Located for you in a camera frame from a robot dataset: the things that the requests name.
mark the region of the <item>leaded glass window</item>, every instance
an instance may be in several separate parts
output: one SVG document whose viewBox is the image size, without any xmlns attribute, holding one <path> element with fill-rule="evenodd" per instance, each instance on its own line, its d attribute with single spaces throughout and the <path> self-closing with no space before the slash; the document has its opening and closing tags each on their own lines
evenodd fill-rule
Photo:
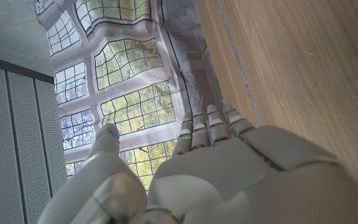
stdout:
<svg viewBox="0 0 358 224">
<path fill-rule="evenodd" d="M 163 66 L 154 39 L 110 42 L 94 59 L 99 90 L 140 72 Z"/>
<path fill-rule="evenodd" d="M 155 171 L 172 155 L 176 140 L 130 149 L 119 153 L 119 157 L 138 176 L 146 190 L 149 189 Z M 67 176 L 71 177 L 83 166 L 84 161 L 66 164 Z"/>
<path fill-rule="evenodd" d="M 90 109 L 60 118 L 63 149 L 67 150 L 93 143 L 93 122 Z"/>
<path fill-rule="evenodd" d="M 175 121 L 168 82 L 160 82 L 101 104 L 103 124 L 120 135 Z"/>
<path fill-rule="evenodd" d="M 59 52 L 80 40 L 70 16 L 62 13 L 59 20 L 47 32 L 50 55 Z"/>
<path fill-rule="evenodd" d="M 88 94 L 84 62 L 55 74 L 55 93 L 58 105 Z"/>
<path fill-rule="evenodd" d="M 70 178 L 75 173 L 80 171 L 80 169 L 82 168 L 84 163 L 85 163 L 85 161 L 78 161 L 78 162 L 73 162 L 73 163 L 66 164 L 67 177 Z"/>
<path fill-rule="evenodd" d="M 147 0 L 77 0 L 75 9 L 85 31 L 94 21 L 104 17 L 134 21 L 150 15 Z"/>
</svg>

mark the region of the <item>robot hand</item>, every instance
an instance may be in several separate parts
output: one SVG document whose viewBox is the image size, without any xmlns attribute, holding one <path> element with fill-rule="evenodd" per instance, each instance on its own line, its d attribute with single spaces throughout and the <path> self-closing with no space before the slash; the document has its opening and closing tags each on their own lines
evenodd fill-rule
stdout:
<svg viewBox="0 0 358 224">
<path fill-rule="evenodd" d="M 130 223 L 358 223 L 358 183 L 321 147 L 232 106 L 184 115 L 173 157 Z"/>
<path fill-rule="evenodd" d="M 230 105 L 230 132 L 215 106 L 209 128 L 193 111 L 147 197 L 106 124 L 39 223 L 358 223 L 358 183 L 336 157 L 286 130 L 254 128 Z"/>
</svg>

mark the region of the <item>window frame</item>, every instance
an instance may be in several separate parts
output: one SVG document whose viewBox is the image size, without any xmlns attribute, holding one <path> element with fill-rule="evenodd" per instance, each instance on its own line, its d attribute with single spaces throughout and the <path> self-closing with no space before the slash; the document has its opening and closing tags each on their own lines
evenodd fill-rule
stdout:
<svg viewBox="0 0 358 224">
<path fill-rule="evenodd" d="M 91 22 L 91 25 L 85 29 L 85 27 L 82 25 L 81 23 L 81 20 L 82 18 L 84 18 L 85 16 L 89 16 L 89 10 L 88 10 L 88 7 L 86 6 L 86 2 L 85 1 L 84 3 L 81 3 L 81 4 L 85 4 L 85 7 L 86 7 L 86 10 L 88 11 L 85 16 L 83 16 L 82 18 L 80 18 L 78 16 L 78 9 L 76 7 L 76 1 L 73 2 L 73 9 L 74 9 L 74 14 L 75 14 L 75 17 L 76 17 L 76 20 L 78 21 L 78 23 L 80 24 L 80 26 L 82 27 L 82 30 L 83 32 L 86 34 L 86 36 L 89 36 L 94 28 L 96 27 L 96 25 L 100 24 L 100 23 L 104 23 L 104 22 L 108 22 L 108 23 L 112 23 L 112 24 L 119 24 L 119 25 L 125 25 L 125 26 L 133 26 L 133 25 L 136 25 L 137 23 L 141 22 L 141 21 L 152 21 L 152 2 L 150 2 L 150 0 L 146 0 L 146 4 L 148 5 L 148 14 L 142 14 L 140 15 L 138 18 L 135 18 L 134 20 L 129 20 L 129 19 L 118 19 L 118 18 L 113 18 L 113 17 L 105 17 L 104 16 L 104 8 L 106 8 L 106 6 L 103 6 L 103 0 L 100 0 L 101 1 L 101 7 L 97 8 L 97 9 L 102 9 L 102 13 L 103 13 L 103 17 L 100 17 L 100 18 L 97 18 L 95 21 Z M 136 10 L 136 4 L 134 3 L 134 6 L 135 6 L 135 9 L 126 9 L 126 8 L 123 8 L 123 9 L 126 9 L 126 10 Z"/>
</svg>

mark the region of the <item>wooden surface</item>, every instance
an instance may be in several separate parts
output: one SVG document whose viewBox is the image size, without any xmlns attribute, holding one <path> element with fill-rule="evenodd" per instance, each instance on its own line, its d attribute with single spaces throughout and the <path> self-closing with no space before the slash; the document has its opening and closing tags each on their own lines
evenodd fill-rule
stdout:
<svg viewBox="0 0 358 224">
<path fill-rule="evenodd" d="M 194 2 L 224 99 L 256 124 L 217 2 Z M 219 2 L 262 124 L 323 146 L 358 175 L 358 1 Z"/>
</svg>

